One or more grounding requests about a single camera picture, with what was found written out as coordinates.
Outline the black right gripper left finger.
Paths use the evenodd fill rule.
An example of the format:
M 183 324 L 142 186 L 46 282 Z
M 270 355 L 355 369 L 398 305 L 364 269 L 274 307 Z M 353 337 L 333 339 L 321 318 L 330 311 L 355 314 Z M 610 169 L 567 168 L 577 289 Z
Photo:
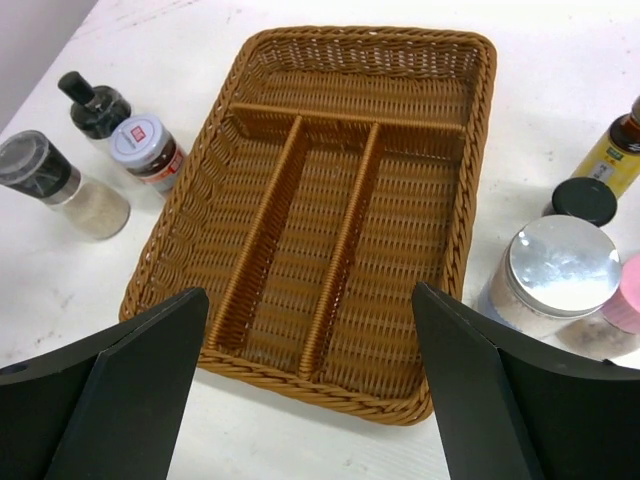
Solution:
M 204 339 L 189 288 L 1 370 L 4 479 L 164 479 Z

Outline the silver lid salt jar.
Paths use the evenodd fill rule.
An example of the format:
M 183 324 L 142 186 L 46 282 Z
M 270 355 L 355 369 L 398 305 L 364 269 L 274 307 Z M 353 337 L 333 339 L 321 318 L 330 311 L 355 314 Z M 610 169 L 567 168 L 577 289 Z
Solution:
M 550 215 L 522 227 L 486 282 L 477 310 L 542 339 L 596 312 L 618 289 L 622 264 L 593 224 Z

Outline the pink lid spice jar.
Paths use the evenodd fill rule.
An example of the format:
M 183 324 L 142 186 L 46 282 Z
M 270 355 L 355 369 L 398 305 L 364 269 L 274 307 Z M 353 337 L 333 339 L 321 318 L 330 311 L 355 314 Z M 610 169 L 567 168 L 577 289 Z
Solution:
M 559 341 L 571 352 L 612 360 L 639 349 L 639 255 L 622 267 L 614 295 L 599 310 L 560 330 Z

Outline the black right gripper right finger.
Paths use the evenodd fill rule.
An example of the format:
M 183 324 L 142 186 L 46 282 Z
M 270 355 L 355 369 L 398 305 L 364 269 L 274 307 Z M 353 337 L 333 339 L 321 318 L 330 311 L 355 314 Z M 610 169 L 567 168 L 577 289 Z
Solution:
M 426 283 L 412 308 L 451 478 L 638 478 L 638 370 L 535 340 Z

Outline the yellow oil bottle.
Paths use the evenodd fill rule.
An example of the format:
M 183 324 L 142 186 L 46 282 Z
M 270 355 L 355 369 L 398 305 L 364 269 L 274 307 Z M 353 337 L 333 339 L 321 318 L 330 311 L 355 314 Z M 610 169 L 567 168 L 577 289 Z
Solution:
M 615 119 L 576 167 L 571 177 L 607 185 L 619 199 L 639 176 L 639 98 Z

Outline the black knob cap bottle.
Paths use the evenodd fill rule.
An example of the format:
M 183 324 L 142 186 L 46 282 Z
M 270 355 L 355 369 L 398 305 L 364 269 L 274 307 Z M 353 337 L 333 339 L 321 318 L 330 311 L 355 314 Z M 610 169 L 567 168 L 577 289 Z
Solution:
M 89 140 L 100 146 L 117 127 L 132 116 L 132 106 L 119 91 L 108 85 L 92 86 L 79 72 L 64 74 L 57 84 L 71 101 L 70 118 Z

